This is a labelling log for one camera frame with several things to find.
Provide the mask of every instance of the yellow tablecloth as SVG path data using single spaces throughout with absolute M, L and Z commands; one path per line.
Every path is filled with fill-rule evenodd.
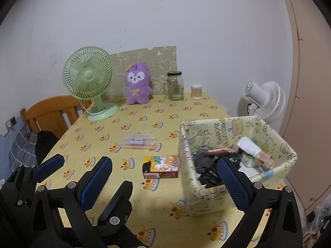
M 228 116 L 206 93 L 198 101 L 192 100 L 189 94 L 176 102 L 158 95 L 147 104 L 123 104 L 113 117 L 97 122 L 88 121 L 87 116 L 82 115 L 48 154 L 47 158 L 50 158 L 59 153 L 66 162 L 44 184 L 48 188 L 60 188 L 70 181 L 78 181 L 102 156 L 108 156 L 113 161 L 113 172 L 93 209 L 86 212 L 93 225 L 120 184 L 129 180 L 133 182 L 130 198 L 133 211 L 126 225 L 144 244 L 153 248 L 219 248 L 235 229 L 243 212 L 231 208 L 189 217 L 183 208 L 180 177 L 145 180 L 142 164 L 145 156 L 178 153 L 178 130 L 182 121 Z M 123 135 L 137 132 L 153 133 L 158 147 L 155 150 L 120 147 Z M 257 244 L 267 215 L 266 211 L 249 247 Z M 61 212 L 61 216 L 65 226 L 69 227 L 65 212 Z

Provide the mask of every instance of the white fan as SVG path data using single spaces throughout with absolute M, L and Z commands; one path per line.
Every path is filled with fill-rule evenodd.
M 249 82 L 244 88 L 244 95 L 253 103 L 248 107 L 248 114 L 257 115 L 266 123 L 275 121 L 285 107 L 285 93 L 275 82 L 266 82 L 259 86 Z

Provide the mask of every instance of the fan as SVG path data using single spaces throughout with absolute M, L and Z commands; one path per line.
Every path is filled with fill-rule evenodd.
M 78 100 L 94 99 L 95 106 L 87 110 L 88 120 L 106 119 L 119 111 L 117 104 L 103 103 L 101 99 L 101 95 L 110 85 L 112 75 L 113 67 L 109 54 L 103 49 L 84 47 L 67 60 L 62 77 L 68 92 Z
M 266 123 L 275 121 L 285 107 L 285 93 L 275 82 L 270 81 L 259 86 L 249 82 L 244 88 L 244 95 L 253 103 L 249 106 L 249 115 L 257 115 Z

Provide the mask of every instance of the barcode label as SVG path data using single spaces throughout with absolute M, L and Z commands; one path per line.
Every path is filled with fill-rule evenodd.
M 159 173 L 144 173 L 144 177 L 145 178 L 160 178 L 160 174 Z

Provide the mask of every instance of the plush toy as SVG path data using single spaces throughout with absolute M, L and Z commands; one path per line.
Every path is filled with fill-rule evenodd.
M 149 86 L 151 75 L 146 62 L 129 65 L 125 75 L 125 96 L 127 104 L 144 104 L 149 102 L 152 89 Z

